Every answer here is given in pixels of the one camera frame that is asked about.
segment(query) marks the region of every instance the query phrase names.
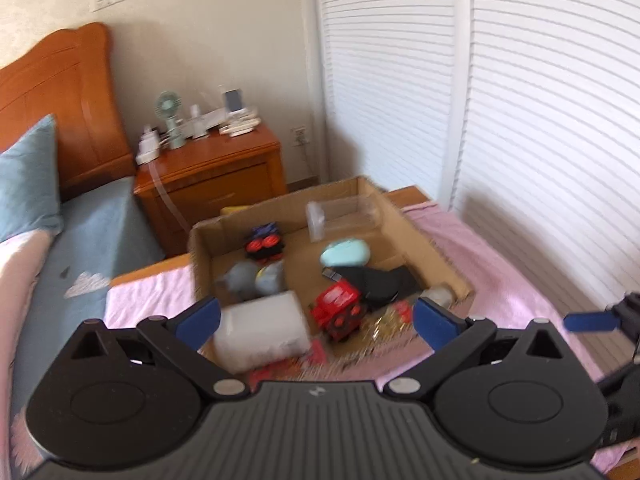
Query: phone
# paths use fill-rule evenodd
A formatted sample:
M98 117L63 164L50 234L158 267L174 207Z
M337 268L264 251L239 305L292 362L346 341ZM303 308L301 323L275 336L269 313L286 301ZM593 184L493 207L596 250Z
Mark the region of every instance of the phone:
M229 92L225 92L225 105L230 114L244 110L240 91L230 90Z

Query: wooden bed frame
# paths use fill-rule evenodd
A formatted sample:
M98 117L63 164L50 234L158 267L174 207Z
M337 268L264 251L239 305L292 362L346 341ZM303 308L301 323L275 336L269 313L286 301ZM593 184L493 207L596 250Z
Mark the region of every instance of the wooden bed frame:
M49 34L0 70L0 152L54 114L62 200L135 173L113 95L110 47L108 28L89 23Z

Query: cardboard box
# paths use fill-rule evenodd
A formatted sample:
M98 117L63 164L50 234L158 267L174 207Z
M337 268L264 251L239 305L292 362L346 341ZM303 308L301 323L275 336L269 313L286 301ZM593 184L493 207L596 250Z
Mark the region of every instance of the cardboard box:
M300 299L310 333L317 334L318 327L309 313L308 306L330 285L321 274L319 257L332 238L311 243L306 228L306 204L312 200L322 202L358 194L369 197L375 203L379 212L378 225L366 230L341 232L335 238L354 236L365 240L371 249L371 267L392 269L407 264L425 288L446 283L457 297L452 311L465 317L473 300L473 290L466 279L372 182L361 176L303 189L261 202L229 216L205 220L194 226L190 235L189 250L196 299L216 296L223 308L232 304L234 300L225 290L216 290L216 278L244 258L244 240L252 227L277 222L286 244L284 273L287 285ZM410 340L415 339L414 332ZM395 348L398 346L395 341L381 343L387 346L391 344ZM415 352L419 352L424 351L426 346L418 345L415 348ZM203 347L202 352L207 358L216 360L211 341ZM334 354L338 358L353 362L354 352L362 353L362 349L350 346L350 342L347 341L340 344ZM368 355L371 358L376 357L376 353L372 351L368 352Z

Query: handheld fan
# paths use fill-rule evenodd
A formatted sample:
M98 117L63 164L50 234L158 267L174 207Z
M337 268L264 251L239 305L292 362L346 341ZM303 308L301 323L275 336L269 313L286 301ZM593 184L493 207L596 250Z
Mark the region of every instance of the handheld fan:
M166 121L169 147L172 150L184 146L184 137L177 118L180 104L180 96L175 92L162 92L156 100L156 115Z

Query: red toy car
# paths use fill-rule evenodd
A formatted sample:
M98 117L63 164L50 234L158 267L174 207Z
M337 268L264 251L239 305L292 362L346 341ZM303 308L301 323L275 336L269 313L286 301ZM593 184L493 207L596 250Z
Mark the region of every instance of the red toy car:
M311 315L334 341L342 341L360 327L367 313L359 300L359 291L340 280L318 296Z

